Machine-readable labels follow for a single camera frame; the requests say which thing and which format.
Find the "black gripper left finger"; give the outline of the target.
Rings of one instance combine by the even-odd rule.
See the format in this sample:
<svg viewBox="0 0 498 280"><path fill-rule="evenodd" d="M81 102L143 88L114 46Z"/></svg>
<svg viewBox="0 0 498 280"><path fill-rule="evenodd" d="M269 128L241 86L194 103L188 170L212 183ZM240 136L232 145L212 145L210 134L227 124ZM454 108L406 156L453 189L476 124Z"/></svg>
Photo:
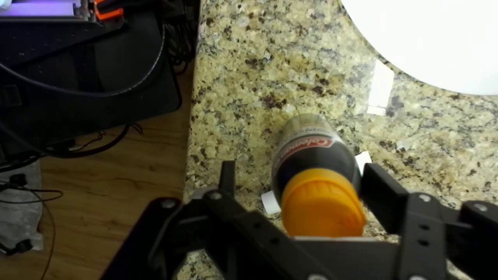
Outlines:
<svg viewBox="0 0 498 280"><path fill-rule="evenodd" d="M235 162L226 161L221 166L218 190L227 197L235 195Z"/></svg>

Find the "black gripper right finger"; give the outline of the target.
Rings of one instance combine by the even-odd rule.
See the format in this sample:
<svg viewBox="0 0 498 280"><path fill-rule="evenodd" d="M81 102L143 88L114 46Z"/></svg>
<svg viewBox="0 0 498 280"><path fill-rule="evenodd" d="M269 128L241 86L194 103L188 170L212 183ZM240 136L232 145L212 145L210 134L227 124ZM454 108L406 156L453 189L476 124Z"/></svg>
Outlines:
<svg viewBox="0 0 498 280"><path fill-rule="evenodd" d="M408 192L384 169L364 166L359 197L387 234L401 232Z"/></svg>

